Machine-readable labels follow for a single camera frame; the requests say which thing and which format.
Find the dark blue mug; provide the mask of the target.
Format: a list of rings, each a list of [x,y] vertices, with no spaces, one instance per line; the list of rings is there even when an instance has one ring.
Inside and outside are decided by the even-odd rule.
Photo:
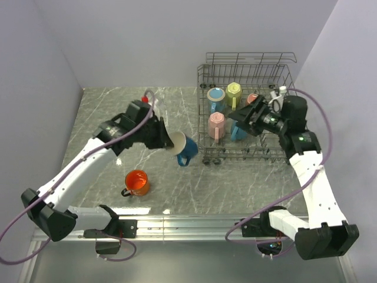
[[[189,165],[190,160],[199,153],[198,145],[182,131],[170,134],[173,147],[169,152],[177,158],[177,163],[181,167]]]

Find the light blue floral mug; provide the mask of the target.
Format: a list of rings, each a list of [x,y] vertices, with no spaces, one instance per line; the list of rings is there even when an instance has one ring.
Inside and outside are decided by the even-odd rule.
[[[240,127],[237,126],[237,121],[234,121],[234,120],[232,122],[230,134],[231,134],[230,140],[233,142],[237,140],[243,140],[248,136],[248,134],[244,130],[242,130]]]

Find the salmon floral mug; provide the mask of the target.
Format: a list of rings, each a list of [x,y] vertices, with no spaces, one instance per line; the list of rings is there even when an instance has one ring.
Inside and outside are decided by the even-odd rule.
[[[246,106],[250,105],[252,102],[254,102],[258,98],[258,94],[251,93],[246,98]]]

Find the pink faceted mug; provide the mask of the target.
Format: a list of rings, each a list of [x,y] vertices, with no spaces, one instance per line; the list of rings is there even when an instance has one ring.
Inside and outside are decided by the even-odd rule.
[[[215,112],[208,119],[208,134],[214,139],[215,143],[219,143],[220,139],[226,133],[226,119],[224,114]]]

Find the yellow faceted mug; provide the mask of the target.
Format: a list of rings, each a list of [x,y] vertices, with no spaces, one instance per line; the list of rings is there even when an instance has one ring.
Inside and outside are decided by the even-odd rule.
[[[242,87],[239,83],[232,82],[226,87],[226,104],[233,111],[239,106],[242,97]]]

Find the blue mug orange interior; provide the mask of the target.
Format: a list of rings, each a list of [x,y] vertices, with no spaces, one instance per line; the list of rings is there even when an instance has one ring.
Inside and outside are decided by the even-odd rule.
[[[215,112],[222,113],[225,108],[225,96],[226,93],[222,88],[211,88],[207,92],[207,99],[209,101],[209,109],[210,113],[213,114]]]

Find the orange mug black handle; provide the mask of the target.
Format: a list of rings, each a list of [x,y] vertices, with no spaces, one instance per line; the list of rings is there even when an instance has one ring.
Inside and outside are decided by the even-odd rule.
[[[125,188],[121,191],[123,197],[144,196],[150,190],[148,176],[143,170],[133,170],[125,177]]]

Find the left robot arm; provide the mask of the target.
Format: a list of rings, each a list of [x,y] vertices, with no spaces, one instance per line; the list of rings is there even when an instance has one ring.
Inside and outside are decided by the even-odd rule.
[[[98,230],[106,237],[119,231],[119,216],[108,206],[77,208],[76,195],[84,190],[124,150],[135,143],[148,149],[173,146],[158,104],[132,101],[125,112],[101,123],[77,156],[51,181],[38,190],[27,189],[21,200],[31,206],[27,215],[52,241],[72,231]]]

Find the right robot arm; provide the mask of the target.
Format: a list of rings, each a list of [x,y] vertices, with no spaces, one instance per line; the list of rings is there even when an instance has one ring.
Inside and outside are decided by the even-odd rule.
[[[359,229],[349,224],[340,210],[327,178],[318,138],[306,127],[307,101],[287,95],[279,113],[273,112],[262,96],[249,105],[230,113],[237,127],[252,136],[269,131],[279,138],[299,180],[308,220],[292,215],[276,200],[267,205],[259,216],[263,236],[281,233],[294,241],[304,260],[343,256],[359,238]]]

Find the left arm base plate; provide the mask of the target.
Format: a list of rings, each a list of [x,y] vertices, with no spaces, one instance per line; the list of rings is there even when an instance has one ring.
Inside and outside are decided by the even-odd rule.
[[[102,238],[115,236],[118,238],[133,239],[137,234],[137,220],[136,219],[115,219],[103,230],[89,229],[85,230],[84,238]]]

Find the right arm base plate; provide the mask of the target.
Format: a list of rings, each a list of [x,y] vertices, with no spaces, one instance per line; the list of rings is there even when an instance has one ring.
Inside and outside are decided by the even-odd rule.
[[[241,226],[243,238],[275,237],[283,238],[286,235],[273,228],[264,228],[259,218],[253,218]]]

